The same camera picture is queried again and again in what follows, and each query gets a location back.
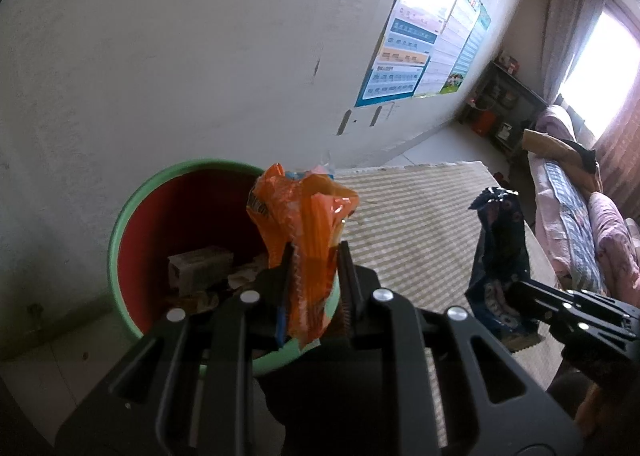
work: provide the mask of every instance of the dark blue snack package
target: dark blue snack package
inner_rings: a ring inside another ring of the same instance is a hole
[[[538,321],[522,318],[504,298],[518,280],[530,279],[524,217],[518,193],[489,187],[473,201],[482,230],[476,247],[466,299],[476,318],[510,351],[542,340]]]

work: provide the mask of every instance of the window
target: window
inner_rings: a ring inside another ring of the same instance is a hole
[[[640,44],[622,23],[603,12],[560,88],[562,98],[584,118],[596,139],[622,108],[639,66]]]

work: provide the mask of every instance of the green and red bucket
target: green and red bucket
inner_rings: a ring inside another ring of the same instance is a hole
[[[108,275],[127,328],[137,339],[147,333],[169,305],[167,257],[204,246],[234,253],[234,264],[265,252],[246,200],[262,169],[227,160],[193,160],[155,174],[125,203],[111,234]],[[340,299],[337,278],[325,305],[334,315]],[[254,360],[254,374],[282,367],[304,351],[289,340],[279,351]]]

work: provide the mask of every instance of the gray curtain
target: gray curtain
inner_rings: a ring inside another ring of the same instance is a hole
[[[607,0],[550,0],[542,45],[542,96],[552,104]]]

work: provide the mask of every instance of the striped tablecloth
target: striped tablecloth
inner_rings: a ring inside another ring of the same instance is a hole
[[[436,312],[453,305],[468,309],[464,293],[481,229],[468,207],[483,189],[497,185],[481,162],[356,168],[340,170],[335,178],[360,195],[342,236],[354,262],[376,270],[382,286],[414,306]],[[556,275],[525,227],[532,277],[553,286]],[[561,344],[546,325],[540,333],[545,341],[514,356],[546,389],[560,365]],[[437,398],[436,415],[442,433]]]

